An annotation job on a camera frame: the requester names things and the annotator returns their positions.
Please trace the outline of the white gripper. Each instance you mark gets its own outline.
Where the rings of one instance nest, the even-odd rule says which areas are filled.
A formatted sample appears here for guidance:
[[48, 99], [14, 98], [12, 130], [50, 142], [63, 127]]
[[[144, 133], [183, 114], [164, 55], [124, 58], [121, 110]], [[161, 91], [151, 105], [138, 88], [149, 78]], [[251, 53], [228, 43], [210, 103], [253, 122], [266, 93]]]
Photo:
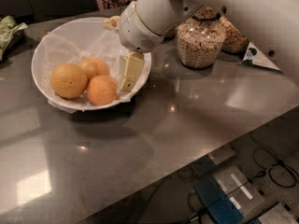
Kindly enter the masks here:
[[122, 12], [121, 16], [112, 16], [104, 20], [103, 27], [110, 31], [119, 31], [120, 42], [129, 50], [120, 57], [121, 91], [130, 92], [138, 81], [144, 64], [144, 55], [152, 52], [162, 43], [164, 37], [153, 33], [139, 18], [135, 2]]

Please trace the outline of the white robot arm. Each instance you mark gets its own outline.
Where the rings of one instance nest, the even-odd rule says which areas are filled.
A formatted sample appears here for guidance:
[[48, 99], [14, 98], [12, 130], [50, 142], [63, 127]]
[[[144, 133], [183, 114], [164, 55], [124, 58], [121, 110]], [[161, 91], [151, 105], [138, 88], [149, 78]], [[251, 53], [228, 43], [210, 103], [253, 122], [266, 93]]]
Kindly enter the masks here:
[[137, 0], [121, 14], [120, 42], [149, 53], [164, 34], [204, 7], [219, 12], [293, 83], [299, 83], [299, 0]]

